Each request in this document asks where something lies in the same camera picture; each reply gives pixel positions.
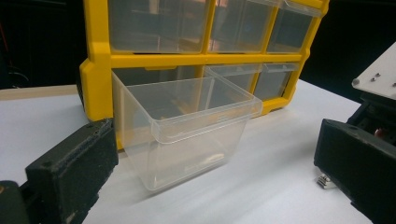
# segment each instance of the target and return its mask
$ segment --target white tabletop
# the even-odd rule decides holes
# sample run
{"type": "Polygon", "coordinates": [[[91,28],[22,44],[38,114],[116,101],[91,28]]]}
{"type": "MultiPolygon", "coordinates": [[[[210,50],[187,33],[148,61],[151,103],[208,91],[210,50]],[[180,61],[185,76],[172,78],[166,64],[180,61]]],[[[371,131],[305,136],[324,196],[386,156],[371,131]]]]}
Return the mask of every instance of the white tabletop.
{"type": "MultiPolygon", "coordinates": [[[[299,81],[290,105],[252,119],[227,164],[150,194],[126,154],[84,223],[371,223],[339,189],[316,183],[322,119],[346,121],[359,107],[299,81]]],[[[0,101],[0,179],[26,181],[24,167],[87,123],[77,95],[0,101]]]]}

